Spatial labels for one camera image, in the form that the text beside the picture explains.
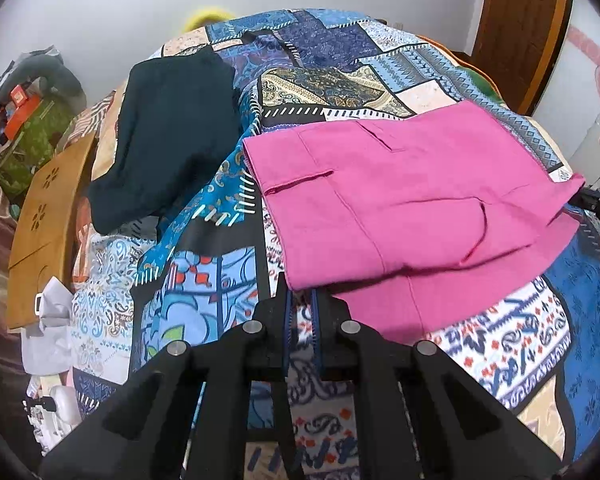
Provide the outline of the orange green blanket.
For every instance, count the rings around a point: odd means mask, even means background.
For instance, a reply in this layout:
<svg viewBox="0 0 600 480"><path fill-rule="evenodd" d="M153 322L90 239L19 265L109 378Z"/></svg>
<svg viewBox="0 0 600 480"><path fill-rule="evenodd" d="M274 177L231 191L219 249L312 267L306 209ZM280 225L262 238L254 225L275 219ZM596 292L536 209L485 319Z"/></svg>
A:
<svg viewBox="0 0 600 480"><path fill-rule="evenodd" d="M474 85L489 99L491 99L494 102L497 102L498 104L505 103L500 89L492 80L492 78L488 76L483 70L480 70L480 68L473 66L471 62L469 62L468 56L464 52L452 51L449 48L445 47L444 44L440 44L440 42L437 42L436 40L430 39L426 36L418 35L418 38L432 44L452 63L464 70L465 73L468 73L468 76L470 77Z"/></svg>

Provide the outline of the wooden lap desk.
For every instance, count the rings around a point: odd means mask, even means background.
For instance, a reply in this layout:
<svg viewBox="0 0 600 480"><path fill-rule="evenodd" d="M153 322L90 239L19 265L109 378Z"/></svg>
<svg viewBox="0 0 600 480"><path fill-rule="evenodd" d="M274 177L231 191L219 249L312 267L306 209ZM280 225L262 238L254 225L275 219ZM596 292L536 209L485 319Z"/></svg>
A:
<svg viewBox="0 0 600 480"><path fill-rule="evenodd" d="M8 262L6 325L33 323L35 296L51 278L71 283L76 200L90 180L96 136L84 136L34 175L18 220Z"/></svg>

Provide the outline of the dark folded garment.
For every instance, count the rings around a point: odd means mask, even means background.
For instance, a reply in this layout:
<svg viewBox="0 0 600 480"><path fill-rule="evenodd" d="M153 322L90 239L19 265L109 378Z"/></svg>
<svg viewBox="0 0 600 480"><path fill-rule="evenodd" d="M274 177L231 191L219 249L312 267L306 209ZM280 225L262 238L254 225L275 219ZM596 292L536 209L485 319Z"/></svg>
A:
<svg viewBox="0 0 600 480"><path fill-rule="evenodd" d="M114 163L88 187L97 232L160 214L212 179L240 137L234 77L209 46L132 68Z"/></svg>

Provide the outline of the brown wooden door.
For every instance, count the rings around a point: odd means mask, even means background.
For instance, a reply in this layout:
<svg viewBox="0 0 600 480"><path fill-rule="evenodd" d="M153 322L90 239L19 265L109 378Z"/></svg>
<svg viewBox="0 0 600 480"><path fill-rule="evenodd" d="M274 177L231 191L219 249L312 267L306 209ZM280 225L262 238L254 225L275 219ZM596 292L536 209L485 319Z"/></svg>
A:
<svg viewBox="0 0 600 480"><path fill-rule="evenodd" d="M477 29L460 62L491 81L515 112L531 115L564 42L572 0L476 0Z"/></svg>

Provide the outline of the green storage bag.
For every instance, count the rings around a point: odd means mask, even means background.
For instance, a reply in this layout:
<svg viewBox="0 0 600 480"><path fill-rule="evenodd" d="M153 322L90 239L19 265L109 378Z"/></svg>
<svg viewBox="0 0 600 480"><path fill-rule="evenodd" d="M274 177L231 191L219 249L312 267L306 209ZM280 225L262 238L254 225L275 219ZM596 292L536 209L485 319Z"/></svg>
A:
<svg viewBox="0 0 600 480"><path fill-rule="evenodd" d="M73 112L61 99L42 99L18 136L0 144L0 187L9 200L27 192L34 174L53 157Z"/></svg>

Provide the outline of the yellow foam headboard tube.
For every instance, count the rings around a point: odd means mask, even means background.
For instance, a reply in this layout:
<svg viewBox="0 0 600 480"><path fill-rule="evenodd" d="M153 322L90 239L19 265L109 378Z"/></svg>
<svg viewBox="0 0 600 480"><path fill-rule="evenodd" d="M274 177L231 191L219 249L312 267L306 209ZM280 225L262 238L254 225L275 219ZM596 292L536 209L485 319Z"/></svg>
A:
<svg viewBox="0 0 600 480"><path fill-rule="evenodd" d="M183 32L192 32L193 30L219 23L222 21L231 20L235 15L221 8L207 6L198 11L195 11L185 22Z"/></svg>

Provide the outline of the pink pants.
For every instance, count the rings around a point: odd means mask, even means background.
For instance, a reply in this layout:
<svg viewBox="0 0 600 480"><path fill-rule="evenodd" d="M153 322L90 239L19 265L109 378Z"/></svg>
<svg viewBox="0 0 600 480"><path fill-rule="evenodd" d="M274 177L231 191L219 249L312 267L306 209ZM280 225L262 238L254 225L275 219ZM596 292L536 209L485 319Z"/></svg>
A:
<svg viewBox="0 0 600 480"><path fill-rule="evenodd" d="M577 231L553 180L468 101L404 120L316 122L244 151L293 290L326 288L358 321L412 342L495 306Z"/></svg>

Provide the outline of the orange box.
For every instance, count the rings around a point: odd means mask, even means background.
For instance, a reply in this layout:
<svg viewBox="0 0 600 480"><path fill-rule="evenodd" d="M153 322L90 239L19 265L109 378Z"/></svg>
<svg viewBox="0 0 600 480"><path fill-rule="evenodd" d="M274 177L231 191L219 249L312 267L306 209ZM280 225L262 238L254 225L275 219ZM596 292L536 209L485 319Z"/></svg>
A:
<svg viewBox="0 0 600 480"><path fill-rule="evenodd" d="M18 136L20 128L29 120L31 115L41 104L41 97L32 93L29 94L23 89L23 86L16 84L12 91L9 92L12 104L15 105L15 110L7 121L5 127L5 136L9 141L14 140Z"/></svg>

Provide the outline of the blue patchwork bedspread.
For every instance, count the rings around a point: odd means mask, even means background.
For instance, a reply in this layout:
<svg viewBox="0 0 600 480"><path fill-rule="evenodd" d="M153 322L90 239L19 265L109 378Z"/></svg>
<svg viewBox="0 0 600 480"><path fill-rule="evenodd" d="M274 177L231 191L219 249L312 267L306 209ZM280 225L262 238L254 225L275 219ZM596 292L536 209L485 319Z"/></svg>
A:
<svg viewBox="0 0 600 480"><path fill-rule="evenodd" d="M562 460L600 440L600 225L547 133L431 42L350 12L201 27L83 112L73 385L93 413L170 341L215 341L285 284L304 464L353 477L348 388L310 293L438 344Z"/></svg>

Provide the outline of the white wardrobe sliding door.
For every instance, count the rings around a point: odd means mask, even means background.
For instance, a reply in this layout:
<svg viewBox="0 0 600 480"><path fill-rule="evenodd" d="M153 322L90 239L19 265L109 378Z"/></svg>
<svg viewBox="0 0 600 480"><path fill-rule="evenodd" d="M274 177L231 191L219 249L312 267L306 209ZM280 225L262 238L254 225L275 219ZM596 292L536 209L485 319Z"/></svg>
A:
<svg viewBox="0 0 600 480"><path fill-rule="evenodd" d="M571 157L600 114L600 14L590 0L572 0L564 41L532 114Z"/></svg>

